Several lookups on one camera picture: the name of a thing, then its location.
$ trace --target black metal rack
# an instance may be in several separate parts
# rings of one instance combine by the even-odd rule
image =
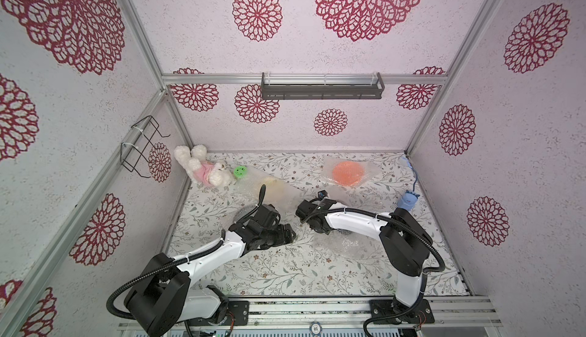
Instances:
[[[144,128],[140,128],[141,123],[143,123],[145,120],[147,120],[147,122],[144,123]],[[147,129],[147,127],[148,127],[149,124],[155,130],[152,132],[152,134],[150,136],[147,136],[147,135],[145,135],[144,131]],[[159,131],[159,123],[152,116],[145,116],[143,119],[139,120],[134,125],[132,125],[131,128],[135,128],[136,130],[139,130],[141,132],[141,136],[143,136],[147,140],[147,143],[145,144],[145,146],[144,146],[144,148],[142,150],[140,150],[136,146],[136,142],[135,143],[120,143],[120,164],[124,168],[126,168],[129,172],[136,172],[142,178],[150,178],[150,176],[142,175],[138,171],[138,169],[136,169],[136,165],[138,164],[138,161],[141,158],[143,158],[147,163],[149,163],[148,159],[144,156],[144,151],[147,149],[147,147],[149,146],[149,144],[150,144],[150,146],[154,147],[154,144],[152,143],[151,140],[152,140],[153,136],[155,136],[155,133],[159,134],[159,136],[161,136],[161,137],[169,137],[169,136],[171,136],[171,134],[169,134],[169,135],[163,135],[163,134],[161,134],[161,132]],[[123,151],[124,151],[125,145],[130,145],[130,150],[128,151],[128,153],[126,154],[126,156],[123,155]],[[128,157],[130,156],[130,154],[133,151],[136,151],[138,153],[138,158],[136,159],[136,161],[134,162],[134,164],[133,163],[130,163],[129,161],[127,161]]]
[[[385,84],[380,73],[371,84],[266,84],[262,73],[262,99],[381,99]]]

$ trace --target white cable clip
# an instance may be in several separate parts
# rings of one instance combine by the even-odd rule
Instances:
[[[139,149],[139,148],[137,148],[137,146],[136,146],[136,145],[134,145],[133,143],[126,143],[126,142],[125,142],[125,143],[123,143],[123,144],[127,144],[127,145],[130,145],[130,146],[133,146],[133,147],[134,147],[136,150],[140,151],[140,149]]]
[[[186,263],[187,263],[187,264],[190,264],[190,263],[191,263],[191,261],[189,260],[189,253],[185,253],[183,256],[184,256],[184,257],[185,257],[185,259],[187,260],[187,262],[186,262]]]

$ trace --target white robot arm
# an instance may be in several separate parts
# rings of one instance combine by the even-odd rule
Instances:
[[[170,258],[160,253],[153,257],[141,276],[109,297],[108,311],[121,318],[136,319],[150,337],[159,337],[173,324],[189,319],[204,318],[211,324],[220,323],[226,316],[228,298],[214,287],[194,290],[190,287],[228,261],[253,250],[286,245],[295,239],[291,225],[279,224],[280,214],[271,205],[263,205],[263,197],[261,190],[259,204],[228,231],[223,231],[221,238],[187,254]],[[420,304],[427,272],[444,268],[443,260],[431,246],[431,238],[405,209],[378,214],[351,209],[327,198],[327,193],[321,191],[313,201],[303,201],[296,215],[319,233],[344,229],[381,241],[391,264],[399,270],[393,315],[406,315]],[[439,267],[422,267],[430,252]],[[124,300],[130,313],[118,310],[114,300],[131,287]]]

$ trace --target green ball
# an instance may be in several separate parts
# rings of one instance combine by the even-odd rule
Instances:
[[[246,166],[239,165],[238,167],[234,168],[234,177],[242,178],[246,174]]]

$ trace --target white stuffed animal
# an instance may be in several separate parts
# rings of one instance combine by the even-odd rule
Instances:
[[[208,150],[201,144],[195,145],[191,152],[187,146],[178,146],[174,154],[177,162],[194,182],[201,182],[208,187],[223,187],[232,181],[232,174],[226,162],[218,160],[213,164],[207,161]]]

